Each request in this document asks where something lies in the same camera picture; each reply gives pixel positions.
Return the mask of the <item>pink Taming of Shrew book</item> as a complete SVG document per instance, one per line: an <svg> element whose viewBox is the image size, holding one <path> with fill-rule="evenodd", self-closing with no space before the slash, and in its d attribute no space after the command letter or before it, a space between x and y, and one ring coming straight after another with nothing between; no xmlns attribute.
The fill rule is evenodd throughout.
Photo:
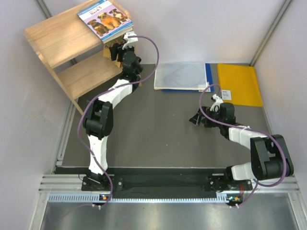
<svg viewBox="0 0 307 230"><path fill-rule="evenodd" d="M113 39L107 43L104 44L104 48L103 48L103 57L108 58L109 60L111 60L111 51L110 48L114 45L118 43L118 39ZM113 61L113 63L118 67L121 68L121 63L116 60Z"/></svg>

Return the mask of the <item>blue Nineteen Eighty-Four book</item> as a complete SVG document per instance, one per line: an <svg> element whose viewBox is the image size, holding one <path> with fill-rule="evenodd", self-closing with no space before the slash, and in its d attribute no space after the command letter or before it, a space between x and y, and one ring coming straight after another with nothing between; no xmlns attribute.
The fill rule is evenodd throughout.
<svg viewBox="0 0 307 230"><path fill-rule="evenodd" d="M133 30L133 27L131 28L126 28L126 29L123 29L109 37L104 37L103 39L101 39L101 41L105 44L111 40L114 40L114 39L117 39L119 38L120 36L124 35L125 33L129 32L129 31L132 31Z"/></svg>

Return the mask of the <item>Why Do Dogs Bark book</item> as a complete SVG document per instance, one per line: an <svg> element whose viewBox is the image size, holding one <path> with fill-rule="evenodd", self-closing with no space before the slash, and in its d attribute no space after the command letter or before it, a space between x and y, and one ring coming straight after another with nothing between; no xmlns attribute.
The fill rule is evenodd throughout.
<svg viewBox="0 0 307 230"><path fill-rule="evenodd" d="M108 0L100 0L77 15L100 40L133 27L128 15Z"/></svg>

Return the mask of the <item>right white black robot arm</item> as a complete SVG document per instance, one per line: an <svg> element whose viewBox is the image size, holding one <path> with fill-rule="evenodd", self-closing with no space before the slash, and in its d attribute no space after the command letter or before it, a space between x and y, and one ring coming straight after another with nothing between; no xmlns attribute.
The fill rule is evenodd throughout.
<svg viewBox="0 0 307 230"><path fill-rule="evenodd" d="M221 103L212 107L203 106L189 119L196 126L217 127L220 134L229 141L250 150L251 162L226 168L224 184L234 190L242 180L268 180L294 174L294 166L286 142L281 135L272 138L251 131L249 127L236 121L235 107L231 103Z"/></svg>

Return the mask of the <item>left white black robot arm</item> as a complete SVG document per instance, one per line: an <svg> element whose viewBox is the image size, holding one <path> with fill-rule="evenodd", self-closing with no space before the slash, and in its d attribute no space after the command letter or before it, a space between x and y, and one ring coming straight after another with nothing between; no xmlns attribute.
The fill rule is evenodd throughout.
<svg viewBox="0 0 307 230"><path fill-rule="evenodd" d="M141 80L140 73L143 70L140 65L141 58L136 56L134 47L121 49L118 55L122 60L119 79L109 88L109 92L99 96L91 104L83 120L91 151L94 152L97 160L95 161L91 156L89 171L95 175L92 184L98 190L106 189L109 183L108 177L103 174L108 168L106 146L114 124L113 109L138 88L139 85L133 82Z"/></svg>

